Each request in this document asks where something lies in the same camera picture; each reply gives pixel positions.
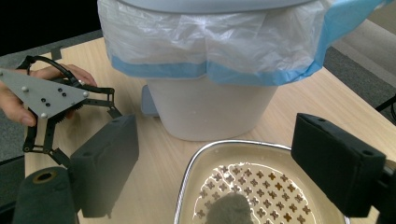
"table surface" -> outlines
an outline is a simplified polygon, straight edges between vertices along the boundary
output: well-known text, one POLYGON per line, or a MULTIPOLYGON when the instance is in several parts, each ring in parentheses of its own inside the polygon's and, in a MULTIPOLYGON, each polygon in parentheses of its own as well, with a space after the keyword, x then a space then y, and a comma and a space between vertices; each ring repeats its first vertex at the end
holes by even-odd
MULTIPOLYGON (((209 142, 191 142, 175 138, 159 118, 146 117, 140 110, 145 79, 127 77, 113 69, 106 56, 105 41, 95 39, 62 49, 58 63, 73 63, 90 72, 99 87, 112 87, 116 108, 123 114, 135 114, 139 137, 139 160, 127 180, 112 218, 84 218, 81 223, 173 223, 177 196, 184 172, 192 155, 209 142)), ((48 66, 37 62, 33 69, 48 66)), ((253 140, 291 146, 297 113, 307 113, 329 120, 362 141, 396 160, 396 127, 365 103, 325 68, 302 81, 277 89, 260 122, 250 132, 233 139, 253 140)), ((70 156, 111 117, 106 108, 85 105, 71 119, 57 125, 53 148, 70 156)), ((36 141, 42 141, 45 125, 38 123, 36 141)), ((57 166, 46 155, 26 154, 26 175, 57 166)), ((368 218, 352 218, 352 223, 375 223, 373 208, 368 218)))

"trash can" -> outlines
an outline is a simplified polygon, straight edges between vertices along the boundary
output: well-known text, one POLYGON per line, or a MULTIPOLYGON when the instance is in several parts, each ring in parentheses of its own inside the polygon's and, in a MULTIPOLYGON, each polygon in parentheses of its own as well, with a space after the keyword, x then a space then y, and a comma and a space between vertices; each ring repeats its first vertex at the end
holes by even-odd
POLYGON ((147 81, 166 131, 211 141, 253 129, 278 86, 318 71, 384 3, 98 0, 98 12, 112 66, 147 81))

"metal tray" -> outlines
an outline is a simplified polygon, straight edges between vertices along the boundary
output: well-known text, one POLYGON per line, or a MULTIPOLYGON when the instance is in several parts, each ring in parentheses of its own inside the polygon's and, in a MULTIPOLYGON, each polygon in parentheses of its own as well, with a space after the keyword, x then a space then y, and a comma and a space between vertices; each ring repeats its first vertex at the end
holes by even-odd
POLYGON ((292 159, 290 148, 226 140, 191 158, 174 224, 206 224, 213 204, 233 192, 247 199, 254 224, 350 223, 292 159))

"plastic bag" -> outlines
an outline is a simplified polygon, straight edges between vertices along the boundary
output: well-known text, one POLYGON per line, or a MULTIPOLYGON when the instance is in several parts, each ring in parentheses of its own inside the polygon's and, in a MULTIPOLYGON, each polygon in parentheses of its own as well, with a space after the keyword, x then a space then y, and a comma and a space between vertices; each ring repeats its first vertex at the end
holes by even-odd
POLYGON ((330 44, 389 0, 317 0, 231 14, 172 14, 98 0, 112 66, 143 78, 279 86, 318 71, 330 44))

